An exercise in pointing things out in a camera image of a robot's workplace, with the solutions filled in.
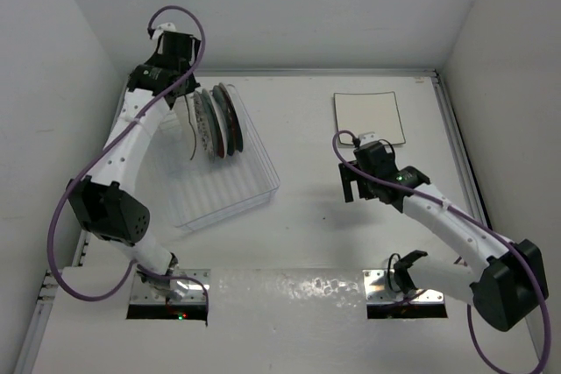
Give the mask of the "white square plate black rim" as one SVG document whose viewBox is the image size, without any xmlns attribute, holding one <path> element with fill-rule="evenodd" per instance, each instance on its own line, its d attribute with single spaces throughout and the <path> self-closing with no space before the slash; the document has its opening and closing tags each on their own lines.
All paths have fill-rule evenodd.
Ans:
<svg viewBox="0 0 561 374">
<path fill-rule="evenodd" d="M 337 129 L 355 135 L 374 133 L 393 145 L 404 145 L 406 138 L 394 91 L 368 94 L 335 93 Z"/>
</svg>

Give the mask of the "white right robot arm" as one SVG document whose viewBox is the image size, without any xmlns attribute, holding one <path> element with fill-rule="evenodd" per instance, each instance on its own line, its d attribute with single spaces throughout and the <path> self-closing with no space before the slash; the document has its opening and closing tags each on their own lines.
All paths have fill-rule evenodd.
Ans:
<svg viewBox="0 0 561 374">
<path fill-rule="evenodd" d="M 430 178 L 414 168 L 398 168 L 391 145 L 354 140 L 355 159 L 340 163 L 344 198 L 352 201 L 351 183 L 362 199 L 378 199 L 419 222 L 464 259 L 459 268 L 411 251 L 393 266 L 388 284 L 397 293 L 434 289 L 474 307 L 493 328 L 506 332 L 549 296 L 543 257 L 528 239 L 519 243 L 492 236 L 467 220 Z"/>
</svg>

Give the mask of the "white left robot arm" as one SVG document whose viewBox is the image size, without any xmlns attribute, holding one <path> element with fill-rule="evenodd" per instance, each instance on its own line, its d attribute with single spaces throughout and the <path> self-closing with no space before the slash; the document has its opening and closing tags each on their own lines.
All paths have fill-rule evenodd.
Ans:
<svg viewBox="0 0 561 374">
<path fill-rule="evenodd" d="M 163 31 L 153 55 L 130 73 L 117 122 L 106 145 L 110 151 L 77 183 L 69 203 L 81 228 L 120 249 L 147 277 L 167 276 L 174 254 L 150 230 L 149 209 L 135 198 L 138 172 L 156 130 L 176 100 L 198 88 L 189 72 L 200 49 L 191 34 Z"/>
</svg>

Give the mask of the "clear plastic dish rack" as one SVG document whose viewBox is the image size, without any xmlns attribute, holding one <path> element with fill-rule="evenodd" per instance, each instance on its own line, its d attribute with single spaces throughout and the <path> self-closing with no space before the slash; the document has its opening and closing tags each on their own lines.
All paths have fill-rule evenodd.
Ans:
<svg viewBox="0 0 561 374">
<path fill-rule="evenodd" d="M 259 207 L 269 202 L 280 186 L 278 174 L 236 88 L 223 85 L 229 85 L 241 103 L 239 109 L 245 120 L 242 152 L 227 154 L 225 121 L 212 95 L 213 87 L 207 90 L 223 133 L 223 159 L 210 161 L 202 147 L 195 119 L 195 92 L 189 95 L 198 138 L 195 158 L 189 160 L 192 140 L 185 99 L 178 101 L 163 120 L 150 145 L 148 191 L 153 194 L 150 208 L 177 236 Z"/>
</svg>

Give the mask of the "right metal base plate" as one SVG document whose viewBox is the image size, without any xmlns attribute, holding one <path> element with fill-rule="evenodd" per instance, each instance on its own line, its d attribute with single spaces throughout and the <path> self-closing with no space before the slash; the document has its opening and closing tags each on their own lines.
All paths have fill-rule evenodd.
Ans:
<svg viewBox="0 0 561 374">
<path fill-rule="evenodd" d="M 370 305 L 440 305 L 445 302 L 444 295 L 435 290 L 421 289 L 407 294 L 402 293 L 394 282 L 393 269 L 364 270 L 363 284 L 366 303 Z"/>
</svg>

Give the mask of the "metal base plate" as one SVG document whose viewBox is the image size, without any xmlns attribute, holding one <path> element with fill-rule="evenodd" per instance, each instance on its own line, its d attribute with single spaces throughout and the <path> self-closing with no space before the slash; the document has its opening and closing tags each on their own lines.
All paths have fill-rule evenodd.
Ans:
<svg viewBox="0 0 561 374">
<path fill-rule="evenodd" d="M 132 305 L 204 304 L 203 288 L 210 289 L 210 269 L 177 269 L 180 279 L 152 279 L 137 271 L 133 277 L 129 302 Z"/>
<path fill-rule="evenodd" d="M 421 289 L 407 294 L 402 293 L 394 282 L 393 269 L 364 270 L 363 284 L 366 303 L 370 305 L 440 305 L 445 302 L 444 295 L 435 290 Z"/>
</svg>

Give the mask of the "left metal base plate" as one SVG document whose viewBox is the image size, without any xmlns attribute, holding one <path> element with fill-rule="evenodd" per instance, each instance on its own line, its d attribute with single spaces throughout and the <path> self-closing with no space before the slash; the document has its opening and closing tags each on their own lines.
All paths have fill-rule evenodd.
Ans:
<svg viewBox="0 0 561 374">
<path fill-rule="evenodd" d="M 129 302 L 132 305 L 204 304 L 203 288 L 210 289 L 210 269 L 177 269 L 180 279 L 152 279 L 137 271 L 133 277 Z"/>
</svg>

